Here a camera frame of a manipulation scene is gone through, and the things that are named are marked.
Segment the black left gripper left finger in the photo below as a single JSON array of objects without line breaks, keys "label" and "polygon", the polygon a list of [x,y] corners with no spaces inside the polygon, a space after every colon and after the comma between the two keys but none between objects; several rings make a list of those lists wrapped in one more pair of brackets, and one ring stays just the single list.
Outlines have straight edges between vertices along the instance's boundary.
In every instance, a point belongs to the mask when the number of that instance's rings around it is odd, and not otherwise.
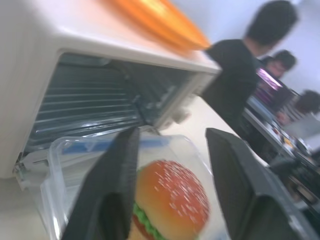
[{"label": "black left gripper left finger", "polygon": [[63,240],[125,240],[135,198],[140,130],[120,132],[86,175]]}]

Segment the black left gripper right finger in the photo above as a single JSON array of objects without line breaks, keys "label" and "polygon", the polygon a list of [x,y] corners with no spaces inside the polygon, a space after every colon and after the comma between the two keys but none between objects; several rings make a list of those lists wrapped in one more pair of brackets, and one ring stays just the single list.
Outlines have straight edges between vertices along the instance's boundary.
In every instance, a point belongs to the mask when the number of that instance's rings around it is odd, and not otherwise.
[{"label": "black left gripper right finger", "polygon": [[232,240],[318,240],[281,180],[237,136],[207,128],[218,201]]}]

